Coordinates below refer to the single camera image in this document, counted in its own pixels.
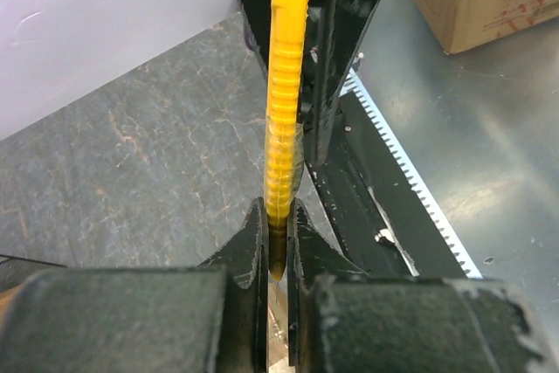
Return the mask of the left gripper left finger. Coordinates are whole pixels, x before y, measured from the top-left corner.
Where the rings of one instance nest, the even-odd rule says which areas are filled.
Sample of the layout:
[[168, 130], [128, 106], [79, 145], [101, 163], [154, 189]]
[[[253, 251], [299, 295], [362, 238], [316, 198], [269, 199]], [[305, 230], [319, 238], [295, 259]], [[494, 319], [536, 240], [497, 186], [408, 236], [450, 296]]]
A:
[[4, 372], [264, 372], [266, 211], [196, 266], [52, 268], [1, 307]]

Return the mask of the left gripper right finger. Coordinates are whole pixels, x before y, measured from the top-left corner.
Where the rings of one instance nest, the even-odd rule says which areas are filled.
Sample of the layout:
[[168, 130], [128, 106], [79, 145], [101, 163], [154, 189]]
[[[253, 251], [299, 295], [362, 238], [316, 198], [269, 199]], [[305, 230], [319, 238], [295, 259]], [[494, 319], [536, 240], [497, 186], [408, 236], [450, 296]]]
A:
[[299, 372], [555, 372], [521, 291], [499, 280], [375, 277], [295, 200], [287, 222], [289, 362]]

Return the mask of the yellow utility knife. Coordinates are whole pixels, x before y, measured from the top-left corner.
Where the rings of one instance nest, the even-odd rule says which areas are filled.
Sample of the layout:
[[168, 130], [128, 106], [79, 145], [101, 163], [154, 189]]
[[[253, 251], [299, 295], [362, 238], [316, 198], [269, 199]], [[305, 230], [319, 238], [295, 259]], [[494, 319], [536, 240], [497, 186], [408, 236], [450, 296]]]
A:
[[287, 219], [302, 172], [298, 112], [308, 2], [271, 0], [264, 199], [268, 269], [275, 281], [280, 281], [286, 270]]

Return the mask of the brown cardboard express box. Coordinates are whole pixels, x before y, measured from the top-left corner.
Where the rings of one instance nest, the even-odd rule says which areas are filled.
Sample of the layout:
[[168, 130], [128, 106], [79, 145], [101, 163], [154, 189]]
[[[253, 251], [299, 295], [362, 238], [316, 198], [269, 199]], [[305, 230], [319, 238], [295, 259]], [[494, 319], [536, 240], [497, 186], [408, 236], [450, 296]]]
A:
[[293, 372], [289, 365], [288, 319], [286, 299], [274, 291], [268, 293], [268, 372]]

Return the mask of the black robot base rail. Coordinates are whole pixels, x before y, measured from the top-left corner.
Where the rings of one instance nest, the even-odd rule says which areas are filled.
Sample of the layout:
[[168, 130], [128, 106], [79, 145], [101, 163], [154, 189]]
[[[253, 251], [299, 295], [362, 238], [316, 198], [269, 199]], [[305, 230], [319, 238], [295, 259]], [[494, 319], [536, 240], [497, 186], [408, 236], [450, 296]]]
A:
[[466, 278], [354, 93], [307, 168], [342, 255], [377, 277]]

